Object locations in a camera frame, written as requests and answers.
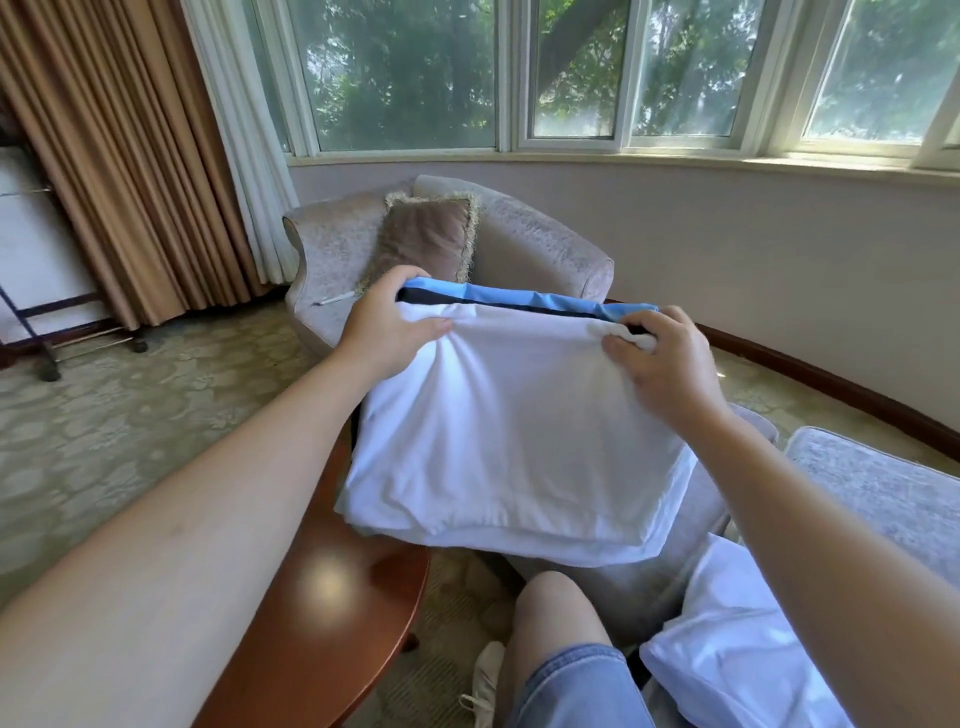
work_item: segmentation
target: patterned carpet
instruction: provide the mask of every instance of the patterned carpet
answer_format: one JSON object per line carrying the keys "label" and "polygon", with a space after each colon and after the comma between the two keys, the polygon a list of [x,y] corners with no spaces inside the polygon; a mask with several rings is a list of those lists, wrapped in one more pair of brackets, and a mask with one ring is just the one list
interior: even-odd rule
{"label": "patterned carpet", "polygon": [[[115,347],[38,381],[33,362],[0,372],[0,606],[98,524],[187,462],[302,374],[307,364],[282,303],[172,322],[150,350]],[[783,436],[826,427],[907,459],[960,466],[897,430],[790,379],[717,354],[723,385]],[[472,725],[457,705],[472,663],[510,632],[513,601],[484,563],[460,549],[434,557],[417,632],[351,728]]]}

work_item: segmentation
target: shoe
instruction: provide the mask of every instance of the shoe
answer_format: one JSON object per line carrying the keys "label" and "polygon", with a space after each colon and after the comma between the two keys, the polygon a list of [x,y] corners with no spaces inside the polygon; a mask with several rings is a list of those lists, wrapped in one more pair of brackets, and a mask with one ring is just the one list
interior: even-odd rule
{"label": "shoe", "polygon": [[493,705],[496,700],[496,678],[503,665],[505,648],[490,643],[483,648],[473,665],[473,695],[461,695],[460,704],[473,711],[473,728],[492,728]]}

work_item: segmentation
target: tree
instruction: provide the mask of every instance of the tree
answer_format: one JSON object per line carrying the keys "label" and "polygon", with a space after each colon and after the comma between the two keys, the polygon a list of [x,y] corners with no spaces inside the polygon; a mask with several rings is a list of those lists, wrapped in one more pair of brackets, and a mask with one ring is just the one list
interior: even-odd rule
{"label": "tree", "polygon": [[856,0],[809,133],[920,141],[958,63],[956,0]]}
{"label": "tree", "polygon": [[[916,140],[960,62],[958,0],[852,1],[810,130]],[[288,2],[322,148],[493,145],[493,0]],[[731,133],[764,0],[652,2],[633,133]],[[535,7],[535,134],[611,135],[630,0]]]}
{"label": "tree", "polygon": [[291,0],[325,150],[493,146],[492,0]]}

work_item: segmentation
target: beige curtain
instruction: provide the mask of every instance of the beige curtain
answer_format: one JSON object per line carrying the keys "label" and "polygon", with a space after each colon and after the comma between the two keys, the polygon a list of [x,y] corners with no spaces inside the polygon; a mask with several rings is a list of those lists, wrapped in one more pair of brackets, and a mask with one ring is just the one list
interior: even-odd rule
{"label": "beige curtain", "polygon": [[0,0],[0,84],[125,326],[263,293],[178,0]]}

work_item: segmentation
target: hand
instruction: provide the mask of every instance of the hand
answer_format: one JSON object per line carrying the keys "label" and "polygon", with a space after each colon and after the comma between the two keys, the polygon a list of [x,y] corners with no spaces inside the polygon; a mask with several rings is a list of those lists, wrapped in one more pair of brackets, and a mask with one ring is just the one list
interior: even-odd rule
{"label": "hand", "polygon": [[349,357],[367,370],[373,386],[406,369],[424,344],[453,328],[449,319],[404,321],[396,309],[396,292],[416,276],[429,276],[413,265],[398,265],[374,283],[353,305],[334,354]]}
{"label": "hand", "polygon": [[677,306],[629,314],[621,324],[640,324],[657,337],[645,352],[618,336],[606,336],[603,351],[634,381],[647,409],[685,440],[697,427],[725,419],[732,411],[720,391],[717,368],[706,336]]}

